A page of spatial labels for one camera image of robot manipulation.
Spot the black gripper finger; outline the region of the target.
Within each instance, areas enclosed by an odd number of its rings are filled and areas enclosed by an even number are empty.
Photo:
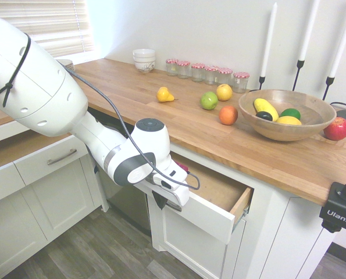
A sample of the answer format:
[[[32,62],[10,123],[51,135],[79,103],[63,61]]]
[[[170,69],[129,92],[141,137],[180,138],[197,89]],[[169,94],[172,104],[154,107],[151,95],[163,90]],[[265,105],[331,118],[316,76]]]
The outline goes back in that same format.
[[[159,209],[163,209],[166,206],[167,198],[160,195],[159,193],[152,191],[152,195]]]

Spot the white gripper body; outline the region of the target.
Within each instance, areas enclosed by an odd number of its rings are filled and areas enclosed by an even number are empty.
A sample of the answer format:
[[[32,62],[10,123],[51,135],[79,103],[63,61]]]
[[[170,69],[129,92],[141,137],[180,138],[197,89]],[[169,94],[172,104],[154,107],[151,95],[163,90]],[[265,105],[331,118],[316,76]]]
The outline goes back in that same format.
[[[188,187],[164,178],[160,174],[150,174],[144,181],[153,193],[176,205],[184,206],[190,198]]]

